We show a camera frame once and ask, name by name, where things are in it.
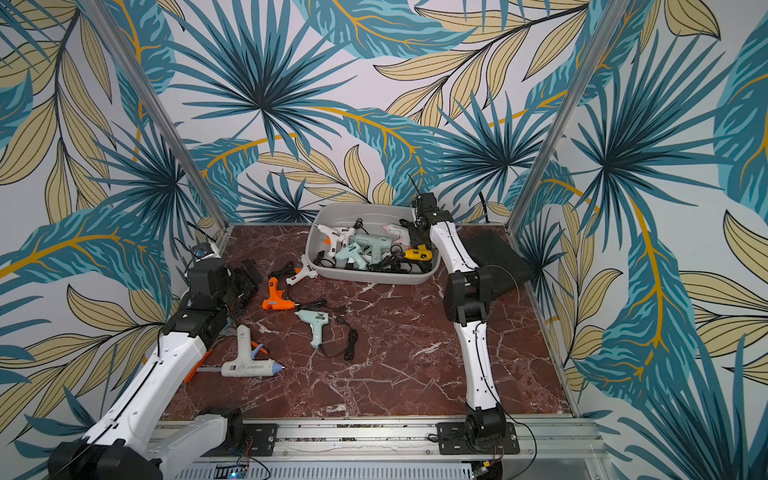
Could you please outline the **mint green glue gun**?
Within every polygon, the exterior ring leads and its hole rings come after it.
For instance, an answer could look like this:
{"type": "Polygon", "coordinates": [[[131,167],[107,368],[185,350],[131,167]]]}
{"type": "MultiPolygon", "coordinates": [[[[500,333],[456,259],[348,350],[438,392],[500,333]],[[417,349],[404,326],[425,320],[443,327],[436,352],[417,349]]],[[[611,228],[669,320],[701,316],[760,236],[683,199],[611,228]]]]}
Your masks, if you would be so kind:
{"type": "Polygon", "coordinates": [[[302,322],[310,326],[312,332],[310,344],[314,349],[319,349],[323,343],[323,327],[329,323],[329,315],[325,312],[311,310],[299,310],[296,315],[302,322]]]}

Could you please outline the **orange handled tool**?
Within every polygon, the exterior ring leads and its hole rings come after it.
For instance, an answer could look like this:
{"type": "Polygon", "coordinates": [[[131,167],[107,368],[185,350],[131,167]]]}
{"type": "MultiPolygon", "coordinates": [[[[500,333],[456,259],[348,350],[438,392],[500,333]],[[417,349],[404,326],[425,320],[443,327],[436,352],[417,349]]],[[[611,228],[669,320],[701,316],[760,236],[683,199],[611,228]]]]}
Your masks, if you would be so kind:
{"type": "Polygon", "coordinates": [[[195,377],[199,367],[205,362],[205,360],[211,355],[211,353],[212,351],[208,350],[203,354],[202,358],[187,373],[186,377],[183,380],[184,384],[188,384],[191,382],[191,380],[195,377]]]}

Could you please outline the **orange black glue gun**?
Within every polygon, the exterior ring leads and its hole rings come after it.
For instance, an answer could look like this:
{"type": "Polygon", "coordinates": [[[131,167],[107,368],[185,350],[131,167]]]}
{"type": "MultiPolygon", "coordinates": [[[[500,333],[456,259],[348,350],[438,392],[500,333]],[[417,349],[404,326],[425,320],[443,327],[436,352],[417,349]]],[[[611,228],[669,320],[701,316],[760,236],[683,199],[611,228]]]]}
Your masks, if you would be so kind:
{"type": "Polygon", "coordinates": [[[284,297],[285,291],[280,290],[279,279],[270,277],[268,281],[268,297],[262,302],[264,311],[283,311],[291,310],[296,307],[296,303],[284,297]]]}

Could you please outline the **black tool case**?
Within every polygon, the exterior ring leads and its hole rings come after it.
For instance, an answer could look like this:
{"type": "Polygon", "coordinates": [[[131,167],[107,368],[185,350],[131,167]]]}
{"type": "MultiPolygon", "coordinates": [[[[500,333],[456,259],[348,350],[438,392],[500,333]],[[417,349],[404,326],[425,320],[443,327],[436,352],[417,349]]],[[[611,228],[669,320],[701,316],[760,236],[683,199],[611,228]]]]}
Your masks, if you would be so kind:
{"type": "Polygon", "coordinates": [[[482,230],[462,241],[472,259],[490,271],[493,298],[516,290],[532,279],[534,268],[495,231],[482,230]]]}

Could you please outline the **white pink glue gun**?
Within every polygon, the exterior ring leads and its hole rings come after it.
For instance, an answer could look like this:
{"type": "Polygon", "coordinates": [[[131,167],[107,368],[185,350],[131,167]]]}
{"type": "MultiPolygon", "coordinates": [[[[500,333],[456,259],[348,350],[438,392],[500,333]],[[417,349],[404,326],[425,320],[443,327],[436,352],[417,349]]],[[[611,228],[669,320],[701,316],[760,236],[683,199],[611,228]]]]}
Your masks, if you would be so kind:
{"type": "Polygon", "coordinates": [[[409,233],[405,227],[395,224],[386,224],[383,225],[382,228],[389,236],[396,237],[396,240],[394,241],[395,244],[403,244],[409,242],[409,233]]]}

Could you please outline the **large mint glue gun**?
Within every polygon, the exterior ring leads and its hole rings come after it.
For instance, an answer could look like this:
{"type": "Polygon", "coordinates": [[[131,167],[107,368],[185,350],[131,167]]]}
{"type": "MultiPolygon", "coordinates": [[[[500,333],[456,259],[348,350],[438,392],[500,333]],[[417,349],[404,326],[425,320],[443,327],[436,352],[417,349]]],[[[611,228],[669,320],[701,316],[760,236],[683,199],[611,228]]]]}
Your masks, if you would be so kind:
{"type": "Polygon", "coordinates": [[[355,234],[350,239],[361,247],[370,250],[371,261],[379,263],[385,253],[389,253],[394,239],[386,236],[375,236],[369,234],[355,234]]]}

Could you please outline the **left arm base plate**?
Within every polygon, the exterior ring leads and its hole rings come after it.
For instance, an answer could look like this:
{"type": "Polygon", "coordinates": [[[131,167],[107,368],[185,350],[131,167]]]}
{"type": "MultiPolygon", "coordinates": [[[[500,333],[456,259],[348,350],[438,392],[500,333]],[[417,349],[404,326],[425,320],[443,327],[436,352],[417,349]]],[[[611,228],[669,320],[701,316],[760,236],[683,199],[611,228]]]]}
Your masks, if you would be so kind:
{"type": "Polygon", "coordinates": [[[277,439],[276,423],[246,423],[244,425],[245,446],[248,457],[272,457],[277,439]]]}

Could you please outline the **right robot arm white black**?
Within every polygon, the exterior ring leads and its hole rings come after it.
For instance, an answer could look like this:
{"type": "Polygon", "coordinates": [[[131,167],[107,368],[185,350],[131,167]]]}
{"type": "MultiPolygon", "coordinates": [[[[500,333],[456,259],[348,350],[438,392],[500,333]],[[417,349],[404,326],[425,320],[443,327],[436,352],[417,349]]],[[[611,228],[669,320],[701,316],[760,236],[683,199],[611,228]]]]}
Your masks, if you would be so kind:
{"type": "Polygon", "coordinates": [[[413,214],[417,229],[427,234],[448,272],[444,308],[461,343],[467,387],[467,442],[474,449],[490,446],[507,432],[506,413],[492,376],[487,345],[491,274],[471,258],[447,211],[415,207],[413,214]]]}

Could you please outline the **yellow black glue gun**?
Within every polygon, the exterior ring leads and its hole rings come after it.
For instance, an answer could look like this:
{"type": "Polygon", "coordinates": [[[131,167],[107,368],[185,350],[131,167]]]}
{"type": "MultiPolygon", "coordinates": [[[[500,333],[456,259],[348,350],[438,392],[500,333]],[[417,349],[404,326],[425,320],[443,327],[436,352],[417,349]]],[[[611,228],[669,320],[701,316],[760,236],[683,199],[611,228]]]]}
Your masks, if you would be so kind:
{"type": "Polygon", "coordinates": [[[404,257],[412,261],[430,262],[433,258],[433,253],[425,244],[421,244],[415,248],[406,250],[404,252],[404,257]]]}

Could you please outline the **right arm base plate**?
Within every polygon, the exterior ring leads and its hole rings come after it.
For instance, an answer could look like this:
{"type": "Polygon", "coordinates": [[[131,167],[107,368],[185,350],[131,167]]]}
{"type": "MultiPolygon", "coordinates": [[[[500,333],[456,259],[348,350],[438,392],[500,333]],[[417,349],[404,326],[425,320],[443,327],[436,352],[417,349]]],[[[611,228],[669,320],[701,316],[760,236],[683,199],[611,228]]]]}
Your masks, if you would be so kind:
{"type": "Polygon", "coordinates": [[[503,434],[475,435],[466,421],[439,422],[428,439],[436,443],[441,455],[491,455],[520,453],[516,430],[511,423],[503,434]]]}

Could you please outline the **large white blue glue gun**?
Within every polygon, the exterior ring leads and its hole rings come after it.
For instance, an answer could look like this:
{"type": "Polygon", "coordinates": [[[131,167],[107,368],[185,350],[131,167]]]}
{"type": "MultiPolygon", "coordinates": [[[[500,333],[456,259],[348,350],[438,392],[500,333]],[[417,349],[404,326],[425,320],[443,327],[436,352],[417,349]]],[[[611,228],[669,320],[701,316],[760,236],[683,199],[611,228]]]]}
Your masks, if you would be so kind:
{"type": "Polygon", "coordinates": [[[234,360],[221,366],[199,367],[199,373],[217,373],[224,378],[272,377],[284,370],[284,367],[272,359],[257,359],[257,353],[263,350],[262,344],[255,344],[251,339],[250,329],[245,325],[226,327],[219,338],[233,337],[237,340],[237,355],[234,360]]]}

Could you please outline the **small white orange glue gun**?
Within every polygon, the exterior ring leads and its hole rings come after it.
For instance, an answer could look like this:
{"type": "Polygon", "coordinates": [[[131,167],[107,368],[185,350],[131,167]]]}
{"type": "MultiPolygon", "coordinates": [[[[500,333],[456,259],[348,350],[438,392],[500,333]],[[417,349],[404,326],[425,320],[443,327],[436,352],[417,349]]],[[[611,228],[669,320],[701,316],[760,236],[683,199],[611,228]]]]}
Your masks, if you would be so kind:
{"type": "Polygon", "coordinates": [[[332,250],[341,250],[345,248],[353,235],[356,234],[354,227],[330,227],[322,224],[315,224],[315,227],[326,236],[324,242],[332,250]]]}

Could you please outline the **small mint glue gun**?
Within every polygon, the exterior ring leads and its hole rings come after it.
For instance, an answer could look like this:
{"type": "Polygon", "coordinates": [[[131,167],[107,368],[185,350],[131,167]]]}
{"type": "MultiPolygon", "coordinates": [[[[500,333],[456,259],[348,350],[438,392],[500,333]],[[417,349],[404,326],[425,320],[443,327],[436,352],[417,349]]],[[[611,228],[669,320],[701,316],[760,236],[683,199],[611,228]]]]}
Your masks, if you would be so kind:
{"type": "Polygon", "coordinates": [[[339,250],[334,260],[337,269],[345,270],[365,271],[369,264],[364,258],[363,248],[357,242],[352,242],[339,250]]]}

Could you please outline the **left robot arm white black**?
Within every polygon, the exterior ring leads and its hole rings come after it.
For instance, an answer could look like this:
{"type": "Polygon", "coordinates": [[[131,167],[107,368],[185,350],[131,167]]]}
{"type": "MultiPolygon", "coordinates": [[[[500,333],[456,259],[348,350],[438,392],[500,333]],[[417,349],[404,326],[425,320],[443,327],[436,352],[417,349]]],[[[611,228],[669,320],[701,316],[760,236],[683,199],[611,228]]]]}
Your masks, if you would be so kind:
{"type": "Polygon", "coordinates": [[[206,453],[246,444],[241,410],[224,407],[209,407],[157,446],[150,444],[183,380],[261,282],[254,261],[231,267],[215,255],[196,261],[187,277],[189,289],[147,363],[81,439],[55,448],[47,462],[50,478],[172,479],[206,453]]]}

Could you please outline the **grey plastic storage box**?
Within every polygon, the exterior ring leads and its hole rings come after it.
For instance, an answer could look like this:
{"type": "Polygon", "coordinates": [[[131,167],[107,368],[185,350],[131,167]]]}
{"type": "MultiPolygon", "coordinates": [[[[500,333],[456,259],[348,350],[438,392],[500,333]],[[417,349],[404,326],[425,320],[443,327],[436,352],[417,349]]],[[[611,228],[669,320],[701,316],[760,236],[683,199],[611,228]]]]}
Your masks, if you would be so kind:
{"type": "Polygon", "coordinates": [[[422,284],[440,255],[408,227],[412,221],[407,207],[332,204],[317,215],[302,258],[329,279],[422,284]]]}

